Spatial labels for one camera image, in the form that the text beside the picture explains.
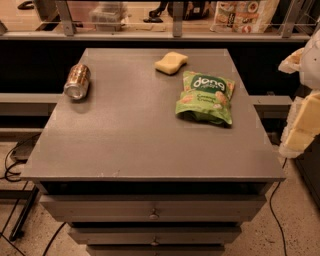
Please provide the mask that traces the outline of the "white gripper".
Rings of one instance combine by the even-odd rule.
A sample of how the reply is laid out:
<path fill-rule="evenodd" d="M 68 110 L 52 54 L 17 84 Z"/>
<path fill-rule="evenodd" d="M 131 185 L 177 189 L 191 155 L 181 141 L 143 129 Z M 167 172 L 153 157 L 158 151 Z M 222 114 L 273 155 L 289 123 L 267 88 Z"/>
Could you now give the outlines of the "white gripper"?
<path fill-rule="evenodd" d="M 313 90 L 320 89 L 320 30 L 307 42 L 304 49 L 294 51 L 284 59 L 278 70 L 287 74 L 299 72 L 300 82 Z M 291 104 L 287 125 L 281 136 L 279 153 L 296 158 L 320 134 L 320 92 L 305 98 L 296 97 Z"/>

